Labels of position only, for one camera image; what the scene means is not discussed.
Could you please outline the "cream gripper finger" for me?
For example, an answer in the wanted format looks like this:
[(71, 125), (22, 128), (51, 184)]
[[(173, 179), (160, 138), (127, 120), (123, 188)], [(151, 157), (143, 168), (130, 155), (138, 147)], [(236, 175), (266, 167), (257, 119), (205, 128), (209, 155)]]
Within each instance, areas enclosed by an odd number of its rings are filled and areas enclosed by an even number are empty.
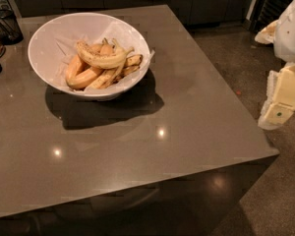
[(277, 26), (277, 20), (268, 24), (265, 28), (260, 30), (255, 36), (255, 42), (261, 44), (272, 44), (274, 43), (274, 36)]
[(258, 125), (265, 130), (281, 127), (295, 112), (295, 63), (287, 63), (267, 77), (266, 101)]

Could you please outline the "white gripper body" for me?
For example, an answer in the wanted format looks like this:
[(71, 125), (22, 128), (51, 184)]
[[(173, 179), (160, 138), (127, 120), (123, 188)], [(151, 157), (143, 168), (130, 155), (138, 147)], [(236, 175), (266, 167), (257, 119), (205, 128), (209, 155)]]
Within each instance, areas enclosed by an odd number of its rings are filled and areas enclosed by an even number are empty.
[(295, 63), (295, 0), (280, 15), (275, 27), (274, 54), (285, 62)]

